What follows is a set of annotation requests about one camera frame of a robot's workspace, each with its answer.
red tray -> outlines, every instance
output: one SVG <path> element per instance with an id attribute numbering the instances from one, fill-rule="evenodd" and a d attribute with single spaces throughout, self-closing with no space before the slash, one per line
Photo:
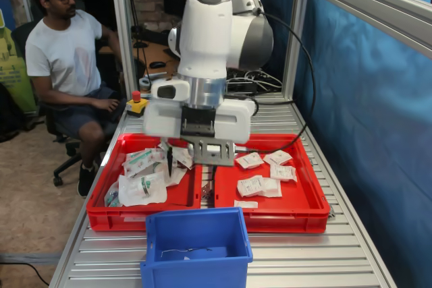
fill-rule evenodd
<path id="1" fill-rule="evenodd" d="M 109 187 L 124 174 L 122 163 L 127 153 L 145 148 L 156 148 L 160 138 L 138 134 L 119 136 L 108 163 L 87 203 L 87 215 L 90 226 L 95 231 L 142 231 L 146 228 L 145 217 L 164 210 L 199 209 L 201 206 L 201 179 L 203 168 L 195 165 L 188 170 L 178 185 L 167 188 L 168 198 L 162 204 L 131 207 L 105 207 L 104 197 Z M 170 141 L 175 146 L 186 147 L 181 140 Z"/>
<path id="2" fill-rule="evenodd" d="M 273 150 L 294 138 L 295 135 L 291 134 L 251 135 L 245 146 Z M 249 232 L 322 233 L 325 231 L 330 206 L 306 151 L 300 140 L 285 151 L 293 158 L 285 165 L 296 168 L 297 183 L 281 181 L 282 197 L 241 197 L 237 181 L 254 175 L 270 177 L 270 166 L 264 163 L 255 169 L 245 170 L 236 162 L 233 167 L 217 168 L 215 207 L 232 207 L 234 200 L 258 202 L 258 208 L 243 208 Z"/>

white t-shirt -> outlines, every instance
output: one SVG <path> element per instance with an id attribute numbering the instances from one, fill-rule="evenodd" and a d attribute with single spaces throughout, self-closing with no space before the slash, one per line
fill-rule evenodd
<path id="1" fill-rule="evenodd" d="M 54 90 L 85 96 L 101 86 L 94 48 L 101 37 L 101 23 L 82 10 L 67 30 L 53 30 L 41 20 L 27 39 L 27 74 L 51 76 Z"/>

man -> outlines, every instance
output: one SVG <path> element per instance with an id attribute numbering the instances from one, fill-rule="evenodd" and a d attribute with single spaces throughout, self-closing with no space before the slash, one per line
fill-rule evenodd
<path id="1" fill-rule="evenodd" d="M 41 101 L 65 105 L 54 111 L 55 121 L 82 141 L 78 193 L 85 197 L 95 178 L 95 157 L 106 140 L 101 123 L 118 119 L 125 106 L 101 84 L 95 39 L 107 39 L 121 59 L 119 40 L 93 16 L 76 10 L 75 0 L 34 1 L 44 18 L 26 43 L 27 73 Z"/>

black shoe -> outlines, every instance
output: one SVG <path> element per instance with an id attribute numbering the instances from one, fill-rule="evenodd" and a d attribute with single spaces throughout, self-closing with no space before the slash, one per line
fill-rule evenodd
<path id="1" fill-rule="evenodd" d="M 95 175 L 96 175 L 95 167 L 93 167 L 90 171 L 87 169 L 83 169 L 81 163 L 80 179 L 78 180 L 78 187 L 77 187 L 78 195 L 80 195 L 83 198 L 87 197 L 88 192 L 92 187 L 93 180 L 95 180 Z"/>

man's hand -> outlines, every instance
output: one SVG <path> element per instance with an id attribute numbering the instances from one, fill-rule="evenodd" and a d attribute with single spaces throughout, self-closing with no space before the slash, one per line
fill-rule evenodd
<path id="1" fill-rule="evenodd" d="M 94 99 L 92 100 L 92 106 L 97 109 L 104 109 L 112 113 L 117 106 L 119 101 L 117 99 Z"/>

